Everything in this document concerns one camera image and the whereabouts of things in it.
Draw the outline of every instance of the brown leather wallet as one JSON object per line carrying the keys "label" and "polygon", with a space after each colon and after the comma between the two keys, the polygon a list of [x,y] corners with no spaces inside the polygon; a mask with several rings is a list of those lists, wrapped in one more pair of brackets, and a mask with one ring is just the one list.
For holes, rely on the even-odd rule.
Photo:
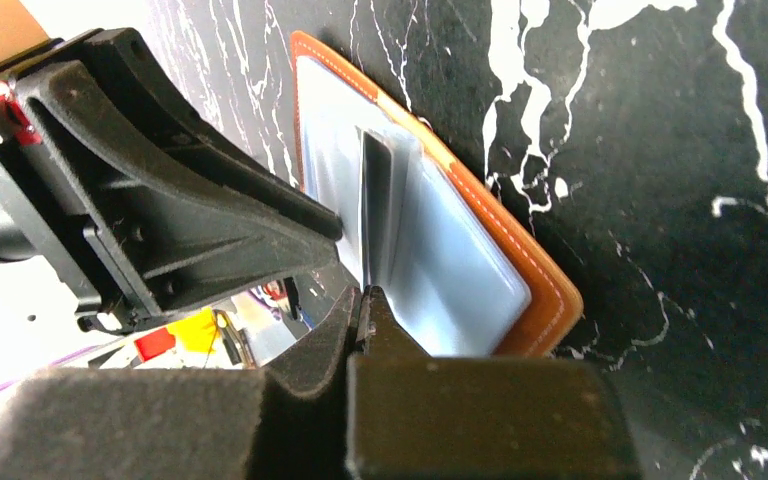
{"label": "brown leather wallet", "polygon": [[[349,61],[304,32],[292,34],[293,64],[309,56],[378,105],[395,123],[422,142],[475,216],[531,289],[531,303],[496,348],[496,354],[529,357],[549,353],[581,317],[581,295],[557,264],[522,225],[493,197],[446,145],[424,124],[390,98]],[[296,151],[302,171],[296,101]]]}

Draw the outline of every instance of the black countertop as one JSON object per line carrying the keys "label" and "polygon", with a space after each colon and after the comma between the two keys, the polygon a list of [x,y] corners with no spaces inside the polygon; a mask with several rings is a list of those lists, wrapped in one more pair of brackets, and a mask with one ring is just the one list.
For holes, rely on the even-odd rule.
{"label": "black countertop", "polygon": [[289,34],[351,59],[581,290],[556,355],[609,372],[648,478],[768,478],[768,1],[153,2],[172,80],[291,182]]}

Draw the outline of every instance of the wallet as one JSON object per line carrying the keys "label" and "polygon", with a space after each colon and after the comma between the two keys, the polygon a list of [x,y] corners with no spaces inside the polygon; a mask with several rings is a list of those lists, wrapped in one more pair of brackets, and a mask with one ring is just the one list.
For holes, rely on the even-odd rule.
{"label": "wallet", "polygon": [[434,356],[543,356],[581,296],[424,124],[350,62],[292,35],[301,188],[343,222],[341,263]]}

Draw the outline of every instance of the purple cable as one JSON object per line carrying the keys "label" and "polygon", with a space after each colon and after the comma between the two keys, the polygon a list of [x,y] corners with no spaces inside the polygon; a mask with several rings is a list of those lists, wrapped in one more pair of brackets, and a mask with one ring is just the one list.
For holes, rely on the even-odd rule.
{"label": "purple cable", "polygon": [[[62,364],[66,363],[66,362],[68,362],[70,360],[74,360],[75,358],[80,357],[81,355],[83,355],[83,354],[85,354],[85,353],[87,353],[90,350],[93,350],[95,348],[98,348],[98,347],[97,346],[92,346],[92,347],[82,348],[81,350],[78,350],[77,352],[70,353],[69,355],[66,355],[63,358],[48,364],[47,366],[49,366],[49,367],[56,367],[57,365],[62,365]],[[23,379],[9,380],[7,382],[2,383],[0,385],[0,391],[6,390],[8,387],[10,387],[11,385],[19,382],[20,380],[23,380]]]}

